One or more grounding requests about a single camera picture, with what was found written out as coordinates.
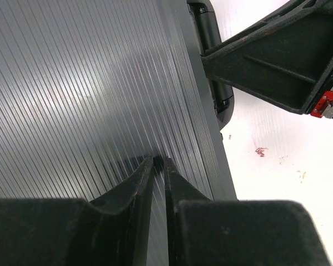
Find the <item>red stain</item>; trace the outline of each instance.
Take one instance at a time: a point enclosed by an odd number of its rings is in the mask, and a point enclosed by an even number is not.
[[[265,150],[268,150],[268,148],[261,148],[261,147],[259,147],[259,148],[257,148],[256,150],[255,150],[255,152],[260,156],[260,157],[265,157],[265,154],[264,154],[264,151]]]

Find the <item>ridged surface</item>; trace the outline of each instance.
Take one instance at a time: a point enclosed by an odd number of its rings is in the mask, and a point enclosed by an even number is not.
[[[177,0],[0,0],[0,197],[92,200],[146,155],[172,157],[209,198],[234,193],[221,178],[229,170],[217,161],[206,120],[215,117],[204,114],[180,12],[188,17]],[[155,171],[148,264],[163,265]]]

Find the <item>red component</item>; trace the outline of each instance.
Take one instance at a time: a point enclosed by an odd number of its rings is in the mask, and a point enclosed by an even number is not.
[[[322,118],[321,109],[326,100],[333,101],[333,91],[329,90],[324,93],[322,98],[317,103],[316,107],[311,112],[311,116]]]

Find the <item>black object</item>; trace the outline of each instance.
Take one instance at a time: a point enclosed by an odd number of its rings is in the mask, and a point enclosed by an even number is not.
[[[213,7],[208,0],[187,0],[195,24],[200,54],[220,44],[221,36]],[[233,88],[230,85],[209,80],[214,108],[220,129],[231,120],[234,110]]]
[[[0,199],[0,265],[145,265],[152,166],[90,203]]]
[[[212,202],[164,169],[169,265],[329,265],[310,216],[294,202]]]
[[[206,76],[297,114],[333,85],[333,0],[294,0],[207,50]]]

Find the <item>white background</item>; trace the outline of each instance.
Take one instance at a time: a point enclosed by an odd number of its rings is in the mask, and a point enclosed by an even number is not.
[[[223,40],[287,0],[211,0]],[[295,115],[235,89],[222,130],[240,200],[293,200],[311,214],[333,264],[333,120]],[[264,157],[255,150],[267,148]]]

